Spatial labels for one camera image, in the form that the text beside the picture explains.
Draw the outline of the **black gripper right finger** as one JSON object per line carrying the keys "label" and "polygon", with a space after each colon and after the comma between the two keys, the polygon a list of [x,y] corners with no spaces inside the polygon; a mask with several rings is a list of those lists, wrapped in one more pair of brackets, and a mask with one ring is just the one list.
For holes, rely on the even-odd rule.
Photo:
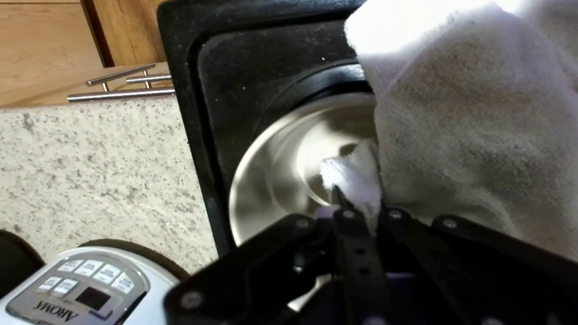
{"label": "black gripper right finger", "polygon": [[476,284],[449,248],[401,210],[386,210],[381,226],[408,250],[462,325],[478,325]]}

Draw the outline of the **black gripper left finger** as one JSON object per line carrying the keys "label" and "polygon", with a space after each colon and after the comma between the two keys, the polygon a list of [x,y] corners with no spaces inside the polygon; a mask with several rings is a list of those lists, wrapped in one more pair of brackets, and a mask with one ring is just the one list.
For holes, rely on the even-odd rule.
{"label": "black gripper left finger", "polygon": [[365,217],[337,187],[330,199],[337,206],[332,223],[346,325],[388,325],[386,284]]}

